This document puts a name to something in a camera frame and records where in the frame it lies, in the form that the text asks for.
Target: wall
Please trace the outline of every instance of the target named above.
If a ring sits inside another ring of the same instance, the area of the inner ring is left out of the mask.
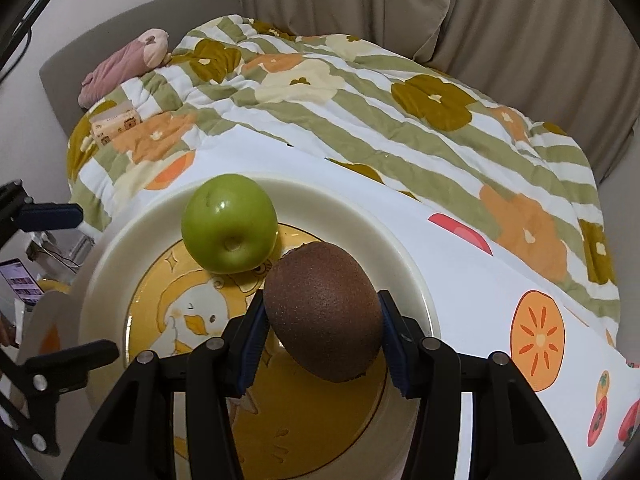
[[[67,138],[49,107],[38,70],[52,54],[98,23],[149,1],[50,1],[33,25],[33,39],[23,60],[0,86],[0,183],[21,178],[37,201],[68,200]],[[16,235],[0,250],[0,261],[15,257],[25,261],[25,246],[26,238]],[[13,297],[3,280],[0,297]]]
[[[618,167],[600,186],[605,232],[620,288],[618,350],[640,362],[640,120]]]

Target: smartphone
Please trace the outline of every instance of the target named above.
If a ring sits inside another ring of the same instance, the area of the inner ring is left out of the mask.
[[[0,274],[14,290],[15,295],[27,305],[35,305],[44,294],[18,258],[1,262]]]

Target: metal screw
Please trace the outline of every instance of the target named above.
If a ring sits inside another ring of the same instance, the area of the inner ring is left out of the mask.
[[[220,350],[225,345],[225,340],[221,337],[212,337],[206,345],[209,350]]]
[[[496,352],[493,359],[494,363],[500,366],[504,366],[505,364],[509,363],[509,356],[504,352]]]
[[[440,341],[434,337],[425,337],[422,340],[422,346],[427,350],[437,350],[440,345]]]
[[[136,357],[136,361],[138,361],[142,365],[146,365],[154,360],[154,353],[151,350],[143,350]]]
[[[44,375],[34,375],[33,376],[33,387],[39,392],[43,392],[47,389],[49,384],[47,383],[47,378]]]
[[[47,449],[47,441],[44,440],[43,436],[39,433],[34,433],[31,437],[31,443],[33,447],[37,449],[39,452],[43,452]]]

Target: gray headboard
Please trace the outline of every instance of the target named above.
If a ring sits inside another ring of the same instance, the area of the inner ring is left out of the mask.
[[[155,0],[107,20],[55,53],[40,69],[47,98],[67,135],[82,117],[78,94],[84,77],[113,52],[150,28],[169,34],[169,50],[192,28],[240,14],[240,0]]]

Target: pink plush toy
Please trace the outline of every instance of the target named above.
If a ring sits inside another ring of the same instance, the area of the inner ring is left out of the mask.
[[[137,39],[111,54],[82,81],[78,104],[90,108],[116,86],[141,76],[165,60],[169,35],[160,28],[150,28]]]

